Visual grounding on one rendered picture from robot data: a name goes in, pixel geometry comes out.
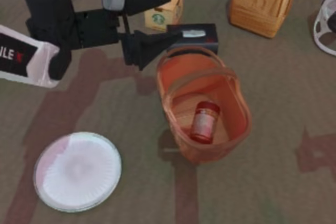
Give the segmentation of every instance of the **wooden box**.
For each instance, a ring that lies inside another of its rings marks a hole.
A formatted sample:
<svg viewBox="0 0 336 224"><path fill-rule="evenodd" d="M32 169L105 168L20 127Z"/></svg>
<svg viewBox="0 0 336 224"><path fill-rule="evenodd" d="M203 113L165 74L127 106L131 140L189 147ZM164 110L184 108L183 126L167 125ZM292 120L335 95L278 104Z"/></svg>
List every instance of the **wooden box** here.
<svg viewBox="0 0 336 224"><path fill-rule="evenodd" d="M231 0L229 19L233 25L274 38L293 0Z"/></svg>
<svg viewBox="0 0 336 224"><path fill-rule="evenodd" d="M183 11L183 0L171 0L145 12L145 25L155 30L166 31L167 25L179 23Z"/></svg>

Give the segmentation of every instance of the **plate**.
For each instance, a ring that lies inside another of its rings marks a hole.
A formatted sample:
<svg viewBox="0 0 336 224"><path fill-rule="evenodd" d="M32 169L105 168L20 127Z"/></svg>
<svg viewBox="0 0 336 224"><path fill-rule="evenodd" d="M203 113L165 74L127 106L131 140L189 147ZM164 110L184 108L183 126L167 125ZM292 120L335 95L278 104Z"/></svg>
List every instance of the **plate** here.
<svg viewBox="0 0 336 224"><path fill-rule="evenodd" d="M78 132L56 140L44 150L35 165L34 186L49 207L79 212L106 200L120 176L117 148L101 135Z"/></svg>

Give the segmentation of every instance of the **plate rim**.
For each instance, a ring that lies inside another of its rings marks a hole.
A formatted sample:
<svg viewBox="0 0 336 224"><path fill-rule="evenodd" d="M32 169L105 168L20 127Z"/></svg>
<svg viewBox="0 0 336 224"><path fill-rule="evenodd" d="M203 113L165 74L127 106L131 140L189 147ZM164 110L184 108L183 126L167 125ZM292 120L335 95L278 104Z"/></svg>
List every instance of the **plate rim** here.
<svg viewBox="0 0 336 224"><path fill-rule="evenodd" d="M95 202L94 204L92 204L91 206L87 206L87 207L83 207L83 208L78 208L78 209L62 209L62 208L58 208L58 207L55 207L55 206L52 206L51 204L47 203L43 197L41 196L41 194L39 193L39 190L37 188L37 185L36 185L36 170L37 170L37 166L41 160L41 158L43 157L43 155L58 141L60 141L62 138L64 137L67 137L67 136L73 136L73 135L78 135L78 134L88 134L88 135L93 135L105 142L107 142L116 152L117 154L117 158L119 160L119 174L117 176L117 179L115 180L115 183L114 185L111 187L111 189L104 195L104 197L102 197L98 202ZM118 149L116 148L116 146L106 137L100 135L100 134L97 134L97 133L94 133L94 132L88 132L88 131L80 131L80 132L74 132L74 133L70 133L68 135L64 135L64 136L61 136L59 138L57 138L55 141L53 141L52 143L50 143L43 151L42 153L40 154L40 156L38 157L35 165L34 165L34 173L33 173L33 183L34 183L34 189L35 189L35 192L36 194L38 195L39 199L44 203L46 204L48 207L54 209L54 210L58 210L58 211L61 211L61 212L67 212L67 213L75 213L75 212L83 212L83 211L86 211L86 210L89 210L89 209L92 209L100 204L102 204L105 200L107 200L111 194L114 192L115 188L117 187L119 181L120 181L120 178L121 178L121 173L122 173L122 161L121 161L121 155L118 151Z"/></svg>

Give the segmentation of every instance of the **brown tabletop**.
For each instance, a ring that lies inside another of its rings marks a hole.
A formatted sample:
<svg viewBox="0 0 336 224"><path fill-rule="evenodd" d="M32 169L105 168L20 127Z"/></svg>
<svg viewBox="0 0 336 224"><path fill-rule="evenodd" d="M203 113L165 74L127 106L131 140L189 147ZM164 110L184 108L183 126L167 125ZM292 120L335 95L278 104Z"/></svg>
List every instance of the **brown tabletop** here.
<svg viewBox="0 0 336 224"><path fill-rule="evenodd" d="M167 153L172 135L152 62L123 63L121 45L73 52L64 79L48 90L0 80L2 224L334 224L336 58L310 28L321 0L295 0L275 39L231 26L227 0L185 0L184 23L216 23L219 56L233 68L253 116L250 136L219 162L195 167ZM76 10L100 0L74 0ZM0 23L27 34L24 0L0 0ZM130 18L146 33L143 14ZM102 205L65 214L42 203L33 168L60 136L90 131L110 139L121 180Z"/></svg>

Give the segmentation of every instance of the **can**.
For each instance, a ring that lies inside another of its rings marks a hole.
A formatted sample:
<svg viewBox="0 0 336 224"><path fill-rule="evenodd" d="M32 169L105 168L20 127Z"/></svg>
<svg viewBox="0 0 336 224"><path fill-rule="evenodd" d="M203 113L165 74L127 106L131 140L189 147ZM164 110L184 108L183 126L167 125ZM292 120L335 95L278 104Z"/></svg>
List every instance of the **can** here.
<svg viewBox="0 0 336 224"><path fill-rule="evenodd" d="M195 111L190 138L201 144L212 144L220 107L211 102L200 102Z"/></svg>

